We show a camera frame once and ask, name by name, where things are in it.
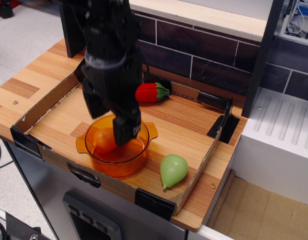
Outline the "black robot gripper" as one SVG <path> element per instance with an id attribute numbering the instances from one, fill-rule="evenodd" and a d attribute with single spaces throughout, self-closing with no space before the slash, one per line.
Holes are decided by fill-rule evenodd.
<path id="1" fill-rule="evenodd" d="M 135 98 L 142 83 L 140 49 L 131 49 L 116 62 L 86 52 L 82 72 L 82 91 L 91 117 L 96 119 L 109 111 L 116 114 L 113 131 L 119 147 L 136 138 L 141 129 L 141 113 Z"/>

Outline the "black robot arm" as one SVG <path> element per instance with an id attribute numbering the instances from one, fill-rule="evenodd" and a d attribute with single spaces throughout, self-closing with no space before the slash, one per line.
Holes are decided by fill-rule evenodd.
<path id="1" fill-rule="evenodd" d="M 137 137 L 141 113 L 135 94 L 142 84 L 137 45 L 141 24 L 125 0 L 59 0 L 62 22 L 73 17 L 86 48 L 82 89 L 92 118 L 112 111 L 114 139 L 122 146 Z"/>

